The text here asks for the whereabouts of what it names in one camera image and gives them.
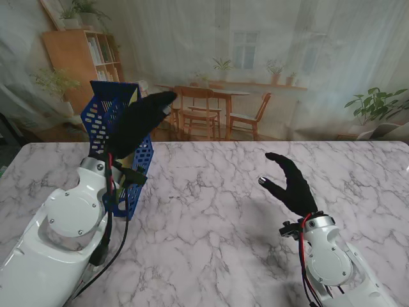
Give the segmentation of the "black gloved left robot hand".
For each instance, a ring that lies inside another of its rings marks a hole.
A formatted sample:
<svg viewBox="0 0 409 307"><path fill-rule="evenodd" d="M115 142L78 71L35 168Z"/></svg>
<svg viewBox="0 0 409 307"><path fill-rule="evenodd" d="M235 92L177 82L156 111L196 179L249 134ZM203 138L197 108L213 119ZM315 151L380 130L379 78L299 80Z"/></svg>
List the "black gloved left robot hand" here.
<svg viewBox="0 0 409 307"><path fill-rule="evenodd" d="M114 123L107 141L107 152L118 159L130 155L169 116L176 98L175 92L163 91L130 104Z"/></svg>

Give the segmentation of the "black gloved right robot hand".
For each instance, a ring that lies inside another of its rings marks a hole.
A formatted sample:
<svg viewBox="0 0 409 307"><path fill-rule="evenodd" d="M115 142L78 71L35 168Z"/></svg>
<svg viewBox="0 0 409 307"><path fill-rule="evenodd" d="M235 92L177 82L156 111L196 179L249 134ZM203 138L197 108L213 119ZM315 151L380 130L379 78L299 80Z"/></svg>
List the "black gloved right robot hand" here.
<svg viewBox="0 0 409 307"><path fill-rule="evenodd" d="M295 163L277 153L266 153L265 157L276 162L283 170L286 177L286 188L283 189L265 177L259 177L259 184L298 216L306 217L308 214L317 212L318 207L310 186Z"/></svg>

